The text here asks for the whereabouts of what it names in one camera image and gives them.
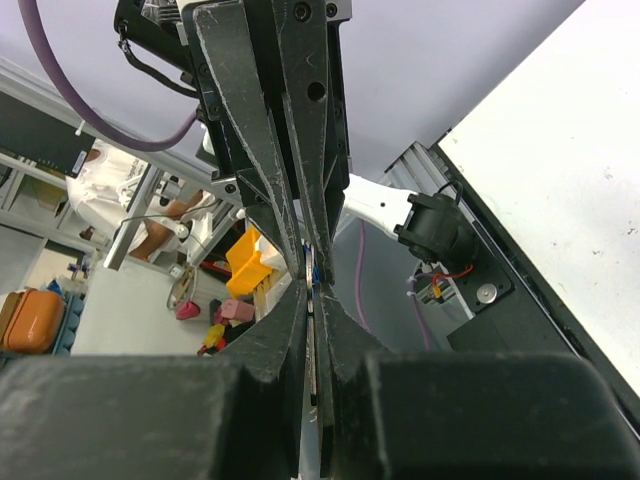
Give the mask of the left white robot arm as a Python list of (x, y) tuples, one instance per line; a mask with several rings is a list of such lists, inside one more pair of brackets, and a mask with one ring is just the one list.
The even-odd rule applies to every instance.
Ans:
[(468, 273), (479, 242), (458, 196), (385, 187), (349, 171), (340, 26), (348, 1), (121, 1), (120, 49), (139, 46), (176, 67), (170, 88), (200, 103), (215, 162), (213, 193), (244, 207), (292, 273), (299, 240), (332, 282), (342, 212), (405, 245), (418, 259)]

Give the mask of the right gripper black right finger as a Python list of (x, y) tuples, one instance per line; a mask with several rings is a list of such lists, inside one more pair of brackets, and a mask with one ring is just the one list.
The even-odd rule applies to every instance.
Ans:
[(571, 354), (393, 353), (314, 294), (331, 479), (635, 479), (639, 444)]

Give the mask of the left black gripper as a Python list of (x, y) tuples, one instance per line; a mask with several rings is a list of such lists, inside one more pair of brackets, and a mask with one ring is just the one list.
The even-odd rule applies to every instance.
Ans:
[[(332, 285), (333, 239), (349, 183), (339, 27), (350, 20), (352, 8), (348, 1), (274, 1), (272, 8), (303, 219), (320, 280)], [(302, 280), (299, 226), (246, 11), (196, 7), (193, 21), (195, 28), (183, 21), (174, 1), (120, 1), (114, 29), (135, 69), (199, 100), (197, 117), (213, 148), (201, 152), (200, 159), (217, 167), (214, 180), (235, 178), (245, 203), (269, 198), (289, 272)], [(194, 44), (196, 33), (202, 49)]]

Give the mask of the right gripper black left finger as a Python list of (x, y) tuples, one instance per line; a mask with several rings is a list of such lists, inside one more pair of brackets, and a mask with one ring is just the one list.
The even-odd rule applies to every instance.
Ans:
[(1, 376), (5, 479), (291, 479), (308, 289), (210, 357), (43, 356)]

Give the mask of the blue key tag with ring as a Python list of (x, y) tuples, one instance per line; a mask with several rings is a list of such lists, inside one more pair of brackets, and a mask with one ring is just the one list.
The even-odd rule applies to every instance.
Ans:
[(315, 259), (315, 249), (309, 243), (303, 244), (305, 279), (309, 289), (320, 280), (320, 273)]

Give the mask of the silver key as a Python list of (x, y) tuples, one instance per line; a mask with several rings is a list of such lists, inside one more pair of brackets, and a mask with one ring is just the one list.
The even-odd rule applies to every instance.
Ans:
[(315, 321), (314, 321), (314, 286), (312, 289), (307, 287), (307, 360), (308, 360), (308, 378), (309, 378), (309, 396), (311, 403), (311, 422), (316, 427), (321, 427), (319, 410), (318, 410), (318, 375), (317, 375), (317, 354), (315, 339)]

